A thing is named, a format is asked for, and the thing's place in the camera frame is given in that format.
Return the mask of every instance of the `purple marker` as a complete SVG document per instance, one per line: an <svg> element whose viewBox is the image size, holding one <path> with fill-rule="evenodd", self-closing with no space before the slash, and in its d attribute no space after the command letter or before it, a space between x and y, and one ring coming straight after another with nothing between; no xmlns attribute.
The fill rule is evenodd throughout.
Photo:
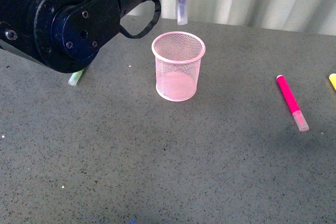
<svg viewBox="0 0 336 224"><path fill-rule="evenodd" d="M188 23L187 0L176 0L177 24L185 25Z"/></svg>

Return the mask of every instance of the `pink marker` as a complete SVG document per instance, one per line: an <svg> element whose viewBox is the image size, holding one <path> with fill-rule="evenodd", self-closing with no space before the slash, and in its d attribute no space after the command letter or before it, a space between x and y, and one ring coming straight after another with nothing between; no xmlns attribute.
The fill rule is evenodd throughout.
<svg viewBox="0 0 336 224"><path fill-rule="evenodd" d="M285 77L284 76L278 76L277 77L277 82L280 86L280 89L281 89L282 93L284 94L283 96L286 99L286 102L288 104L290 112L292 112L292 115L295 119L296 124L299 127L299 130L300 131L309 130L309 126L306 122L306 119L303 117L303 114L300 110L300 107L299 107L298 103L296 102L295 97L294 97L292 91L290 90L290 87L289 87Z"/></svg>

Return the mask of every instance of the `white wall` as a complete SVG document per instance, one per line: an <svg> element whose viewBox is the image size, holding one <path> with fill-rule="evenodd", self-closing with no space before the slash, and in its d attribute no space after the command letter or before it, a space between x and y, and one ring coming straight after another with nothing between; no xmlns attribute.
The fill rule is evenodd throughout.
<svg viewBox="0 0 336 224"><path fill-rule="evenodd" d="M175 0L161 0L162 17L175 18ZM153 14L144 3L130 15ZM336 35L336 0L188 0L188 19Z"/></svg>

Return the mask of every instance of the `table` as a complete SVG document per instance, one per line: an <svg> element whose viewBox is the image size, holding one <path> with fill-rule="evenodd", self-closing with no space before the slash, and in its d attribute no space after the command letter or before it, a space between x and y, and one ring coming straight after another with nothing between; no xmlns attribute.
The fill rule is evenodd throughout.
<svg viewBox="0 0 336 224"><path fill-rule="evenodd" d="M122 19L139 32L148 20ZM151 43L206 45L185 102L155 89ZM0 51L1 223L335 223L336 37L161 19L118 34L77 86ZM310 126L299 132L286 76Z"/></svg>

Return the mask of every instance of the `mesh cup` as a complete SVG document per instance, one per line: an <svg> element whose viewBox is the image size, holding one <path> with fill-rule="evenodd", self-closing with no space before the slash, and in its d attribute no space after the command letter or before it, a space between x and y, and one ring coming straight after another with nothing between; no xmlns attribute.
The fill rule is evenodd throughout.
<svg viewBox="0 0 336 224"><path fill-rule="evenodd" d="M197 90L201 58L205 45L197 36L172 31L152 43L156 65L156 90L163 98L181 102Z"/></svg>

